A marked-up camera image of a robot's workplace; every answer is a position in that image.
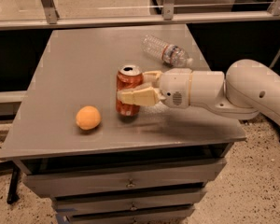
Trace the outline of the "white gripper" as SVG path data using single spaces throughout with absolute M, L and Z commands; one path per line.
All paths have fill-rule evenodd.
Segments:
M 188 108 L 191 75 L 188 68 L 174 68 L 165 73 L 146 71 L 144 84 L 118 91 L 117 98 L 126 105 L 154 106 L 162 101 L 171 108 Z

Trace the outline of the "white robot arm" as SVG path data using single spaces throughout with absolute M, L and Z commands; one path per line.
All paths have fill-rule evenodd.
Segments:
M 173 68 L 144 73 L 144 83 L 122 89 L 117 98 L 127 105 L 204 108 L 233 119 L 261 113 L 280 126 L 280 76 L 262 63 L 243 59 L 227 72 Z

